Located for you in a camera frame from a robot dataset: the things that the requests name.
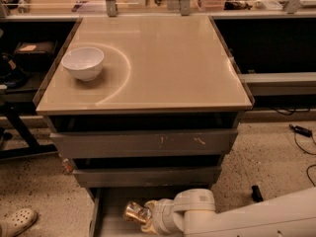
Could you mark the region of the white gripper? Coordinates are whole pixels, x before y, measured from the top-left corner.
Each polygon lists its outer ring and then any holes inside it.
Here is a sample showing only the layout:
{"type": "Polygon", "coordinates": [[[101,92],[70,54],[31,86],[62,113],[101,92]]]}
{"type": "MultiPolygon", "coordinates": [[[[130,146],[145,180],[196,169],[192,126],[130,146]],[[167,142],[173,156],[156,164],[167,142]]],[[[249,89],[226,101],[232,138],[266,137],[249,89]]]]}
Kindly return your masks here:
{"type": "Polygon", "coordinates": [[[215,201],[211,190],[190,189],[178,193],[173,199],[150,200],[145,205],[151,211],[151,219],[141,226],[148,234],[173,235],[184,233],[188,221],[187,212],[215,214],[215,201]]]}

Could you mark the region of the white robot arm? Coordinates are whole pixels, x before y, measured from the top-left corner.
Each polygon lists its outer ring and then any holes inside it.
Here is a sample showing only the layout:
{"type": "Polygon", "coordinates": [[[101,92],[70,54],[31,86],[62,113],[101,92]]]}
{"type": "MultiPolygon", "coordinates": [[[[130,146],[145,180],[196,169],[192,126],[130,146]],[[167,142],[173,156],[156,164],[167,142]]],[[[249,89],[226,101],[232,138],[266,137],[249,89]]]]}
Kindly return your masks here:
{"type": "Polygon", "coordinates": [[[316,188],[217,213],[212,191],[191,189],[145,204],[141,230],[183,237],[316,237],[316,188]]]}

